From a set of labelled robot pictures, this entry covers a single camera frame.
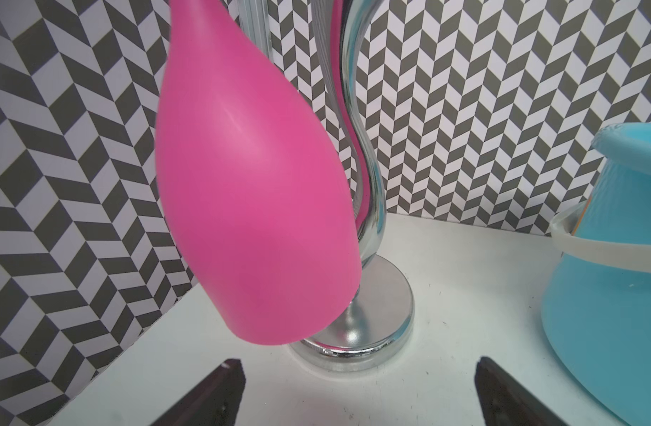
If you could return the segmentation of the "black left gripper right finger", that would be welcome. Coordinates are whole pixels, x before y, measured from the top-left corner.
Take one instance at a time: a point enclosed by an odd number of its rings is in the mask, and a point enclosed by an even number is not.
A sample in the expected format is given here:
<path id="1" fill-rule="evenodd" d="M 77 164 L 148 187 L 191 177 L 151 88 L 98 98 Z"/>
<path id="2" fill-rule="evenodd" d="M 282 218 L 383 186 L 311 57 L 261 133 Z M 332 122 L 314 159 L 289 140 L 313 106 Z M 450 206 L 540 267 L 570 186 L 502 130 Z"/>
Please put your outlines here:
<path id="1" fill-rule="evenodd" d="M 477 363 L 474 384 L 487 426 L 566 425 L 489 357 Z"/>

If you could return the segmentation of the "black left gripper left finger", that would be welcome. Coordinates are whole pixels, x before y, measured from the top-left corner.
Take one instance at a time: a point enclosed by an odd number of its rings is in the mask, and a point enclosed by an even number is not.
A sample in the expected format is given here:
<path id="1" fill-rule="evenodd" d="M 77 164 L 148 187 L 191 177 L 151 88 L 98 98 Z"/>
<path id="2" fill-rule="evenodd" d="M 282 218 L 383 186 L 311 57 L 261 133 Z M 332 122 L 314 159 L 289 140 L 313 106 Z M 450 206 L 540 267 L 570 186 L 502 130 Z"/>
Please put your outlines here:
<path id="1" fill-rule="evenodd" d="M 241 360 L 224 360 L 151 425 L 234 425 L 246 383 Z"/>

